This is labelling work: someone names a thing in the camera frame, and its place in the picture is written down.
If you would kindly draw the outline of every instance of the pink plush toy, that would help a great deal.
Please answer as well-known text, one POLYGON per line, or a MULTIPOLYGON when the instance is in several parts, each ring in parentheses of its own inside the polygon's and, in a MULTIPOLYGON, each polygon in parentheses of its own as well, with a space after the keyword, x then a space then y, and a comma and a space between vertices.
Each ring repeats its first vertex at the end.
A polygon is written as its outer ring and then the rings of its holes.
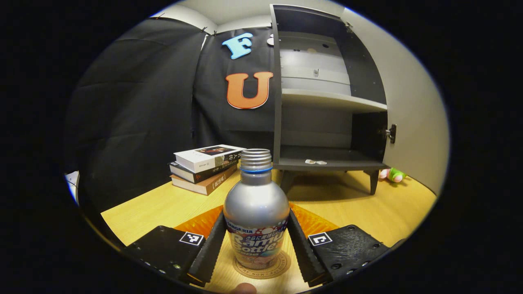
POLYGON ((406 176, 405 173, 402 173, 395 168, 384 169, 380 172, 380 178, 388 178, 390 181, 395 183, 401 182, 406 176))

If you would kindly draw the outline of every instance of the wooden table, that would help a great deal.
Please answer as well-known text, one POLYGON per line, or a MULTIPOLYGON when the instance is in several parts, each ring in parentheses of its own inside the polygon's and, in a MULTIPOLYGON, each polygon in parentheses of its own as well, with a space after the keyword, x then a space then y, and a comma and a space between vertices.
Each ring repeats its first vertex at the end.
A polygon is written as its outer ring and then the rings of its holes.
MULTIPOLYGON (((275 182, 280 183, 281 178, 281 171, 272 171, 275 182)), ((129 245, 158 225, 175 227, 222 205, 229 190, 239 180, 240 172, 237 171, 209 196, 168 182, 101 215, 115 235, 129 245)), ((359 226, 389 247, 408 237, 436 200, 429 189, 409 177, 398 184, 379 181, 376 194, 372 196, 369 189, 369 177, 362 171, 307 173, 296 177, 287 195, 291 202, 340 227, 348 224, 359 226)), ((282 249, 291 257, 288 271, 272 279, 251 279, 234 270, 229 236, 225 236, 212 280, 205 289, 227 293, 239 283, 248 282, 257 288, 259 294, 309 290, 301 277, 288 233, 282 249)))

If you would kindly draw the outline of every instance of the white book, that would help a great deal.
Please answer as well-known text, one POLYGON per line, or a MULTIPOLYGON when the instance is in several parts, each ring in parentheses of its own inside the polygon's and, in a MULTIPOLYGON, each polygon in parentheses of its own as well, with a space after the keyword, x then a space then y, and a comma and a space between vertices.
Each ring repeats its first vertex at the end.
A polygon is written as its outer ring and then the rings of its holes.
POLYGON ((230 145, 214 145, 176 152, 176 162, 193 173, 220 167, 238 160, 245 148, 230 145))

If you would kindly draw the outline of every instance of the door hinge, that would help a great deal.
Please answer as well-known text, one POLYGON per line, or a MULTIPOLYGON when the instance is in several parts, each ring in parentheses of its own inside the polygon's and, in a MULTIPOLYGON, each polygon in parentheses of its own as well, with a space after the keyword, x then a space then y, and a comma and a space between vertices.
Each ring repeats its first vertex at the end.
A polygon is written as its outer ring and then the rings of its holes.
POLYGON ((345 28, 347 29, 347 33, 354 33, 353 26, 351 24, 349 24, 348 21, 345 22, 345 28))

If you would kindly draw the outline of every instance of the blue letter f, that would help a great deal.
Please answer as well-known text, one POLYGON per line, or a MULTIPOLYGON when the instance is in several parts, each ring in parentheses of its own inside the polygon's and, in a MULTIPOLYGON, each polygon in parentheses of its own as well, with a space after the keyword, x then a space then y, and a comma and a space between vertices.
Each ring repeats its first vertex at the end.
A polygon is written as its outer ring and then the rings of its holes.
POLYGON ((231 59, 236 59, 251 52, 250 48, 245 48, 244 46, 252 46, 253 43, 251 42, 251 40, 249 40, 249 38, 251 38, 252 36, 253 34, 251 34, 250 32, 246 32, 227 41, 224 41, 222 45, 227 45, 227 47, 229 47, 229 50, 231 50, 232 52, 231 59))

